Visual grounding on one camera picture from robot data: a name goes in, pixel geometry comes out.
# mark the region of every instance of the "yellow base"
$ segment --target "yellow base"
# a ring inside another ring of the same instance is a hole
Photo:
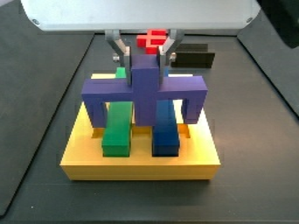
[[[175,101],[181,111],[182,101]],[[181,113],[177,121],[182,123]],[[181,156],[153,157],[149,128],[133,126],[130,157],[103,157],[103,129],[93,129],[85,104],[71,132],[60,167],[73,180],[213,179],[221,161],[205,112],[198,124],[181,125]]]

